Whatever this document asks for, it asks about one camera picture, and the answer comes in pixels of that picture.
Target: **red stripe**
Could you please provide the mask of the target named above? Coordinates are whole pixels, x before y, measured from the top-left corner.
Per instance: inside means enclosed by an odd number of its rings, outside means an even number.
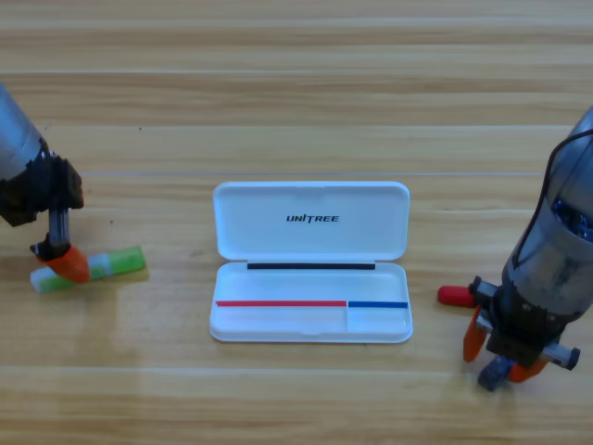
[[[221,300],[216,302],[221,307],[346,307],[345,301],[303,301],[303,300]]]

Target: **black line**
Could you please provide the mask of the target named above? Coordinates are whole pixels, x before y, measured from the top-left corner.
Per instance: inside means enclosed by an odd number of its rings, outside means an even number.
[[[247,269],[334,269],[374,271],[373,263],[331,263],[331,262],[249,262]]]

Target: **blue line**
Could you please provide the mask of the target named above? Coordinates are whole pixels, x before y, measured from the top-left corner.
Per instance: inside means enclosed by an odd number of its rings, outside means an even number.
[[[394,301],[349,301],[349,308],[393,308],[407,309],[408,303]]]

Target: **open case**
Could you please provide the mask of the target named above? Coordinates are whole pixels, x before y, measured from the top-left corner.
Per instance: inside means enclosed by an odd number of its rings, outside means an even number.
[[[395,182],[226,183],[210,333],[221,341],[398,343],[412,333],[410,192]]]

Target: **orange gripper tip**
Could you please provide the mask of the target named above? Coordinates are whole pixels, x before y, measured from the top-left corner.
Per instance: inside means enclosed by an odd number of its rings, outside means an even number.
[[[513,383],[523,383],[525,380],[541,373],[547,364],[548,362],[545,360],[537,359],[530,368],[526,369],[516,363],[511,368],[509,380]]]
[[[481,331],[475,325],[479,314],[480,306],[476,306],[470,325],[467,327],[465,337],[463,338],[463,360],[467,363],[475,360],[482,349],[482,345],[486,341],[486,332]]]
[[[70,246],[61,257],[46,261],[45,265],[74,283],[86,283],[91,279],[88,259],[74,246]]]

